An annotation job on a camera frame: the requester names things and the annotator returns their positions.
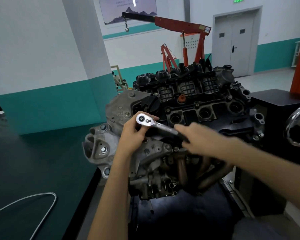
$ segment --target door handle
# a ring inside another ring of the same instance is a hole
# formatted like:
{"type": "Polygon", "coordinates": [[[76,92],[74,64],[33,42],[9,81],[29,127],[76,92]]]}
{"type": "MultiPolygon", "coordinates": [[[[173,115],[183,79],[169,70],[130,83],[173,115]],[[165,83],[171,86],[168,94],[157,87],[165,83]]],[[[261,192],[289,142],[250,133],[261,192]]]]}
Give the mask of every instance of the door handle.
{"type": "Polygon", "coordinates": [[[232,53],[234,52],[234,50],[236,49],[237,47],[235,47],[234,45],[232,46],[232,53]]]}

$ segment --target hand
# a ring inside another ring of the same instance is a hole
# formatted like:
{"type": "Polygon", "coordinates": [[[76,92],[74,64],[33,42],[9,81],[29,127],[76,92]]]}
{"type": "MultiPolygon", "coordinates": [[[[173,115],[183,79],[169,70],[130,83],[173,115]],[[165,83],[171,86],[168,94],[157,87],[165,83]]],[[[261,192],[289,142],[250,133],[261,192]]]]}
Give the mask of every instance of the hand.
{"type": "Polygon", "coordinates": [[[197,123],[191,123],[189,126],[176,124],[174,128],[190,141],[190,143],[184,141],[182,146],[192,154],[201,156],[227,160],[229,153],[235,150],[233,142],[239,141],[234,137],[226,137],[197,123]]]}
{"type": "Polygon", "coordinates": [[[129,119],[124,124],[116,153],[122,154],[126,157],[130,157],[132,153],[134,153],[141,146],[142,141],[144,140],[145,134],[149,129],[149,127],[141,126],[139,131],[136,130],[136,125],[139,125],[136,122],[136,117],[140,113],[149,115],[154,120],[159,119],[156,116],[153,116],[151,114],[142,111],[137,112],[131,119],[129,119]]]}

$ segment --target chain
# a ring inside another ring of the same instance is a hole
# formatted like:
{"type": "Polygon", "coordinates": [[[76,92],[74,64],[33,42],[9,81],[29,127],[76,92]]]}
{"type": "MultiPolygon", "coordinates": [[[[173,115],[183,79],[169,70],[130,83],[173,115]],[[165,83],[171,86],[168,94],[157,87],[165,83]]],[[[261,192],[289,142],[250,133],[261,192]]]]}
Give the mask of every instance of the chain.
{"type": "Polygon", "coordinates": [[[124,23],[126,25],[126,32],[129,32],[128,23],[127,23],[127,19],[126,18],[124,19],[124,23]]]}

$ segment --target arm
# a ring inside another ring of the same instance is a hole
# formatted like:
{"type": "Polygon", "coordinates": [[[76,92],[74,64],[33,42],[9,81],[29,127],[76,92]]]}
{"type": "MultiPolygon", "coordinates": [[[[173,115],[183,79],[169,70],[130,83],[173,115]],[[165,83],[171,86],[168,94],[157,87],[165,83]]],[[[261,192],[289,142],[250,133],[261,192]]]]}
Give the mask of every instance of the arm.
{"type": "Polygon", "coordinates": [[[182,145],[191,153],[219,158],[240,167],[300,209],[300,165],[196,123],[175,125],[175,129],[188,137],[190,143],[182,145]]]}
{"type": "Polygon", "coordinates": [[[136,130],[135,114],[124,124],[111,171],[105,184],[88,240],[128,239],[128,174],[132,153],[144,140],[148,127],[136,130]]]}

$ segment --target workbench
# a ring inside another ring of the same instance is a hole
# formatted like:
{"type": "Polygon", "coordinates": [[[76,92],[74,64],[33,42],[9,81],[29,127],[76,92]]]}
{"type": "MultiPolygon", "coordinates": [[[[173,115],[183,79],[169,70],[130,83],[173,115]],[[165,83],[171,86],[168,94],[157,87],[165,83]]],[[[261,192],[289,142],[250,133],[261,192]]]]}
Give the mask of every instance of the workbench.
{"type": "MultiPolygon", "coordinates": [[[[57,195],[36,240],[76,239],[101,176],[81,145],[92,126],[20,136],[0,118],[0,208],[32,194],[57,195]]],[[[53,200],[36,196],[1,211],[0,239],[29,239],[53,200]]]]}

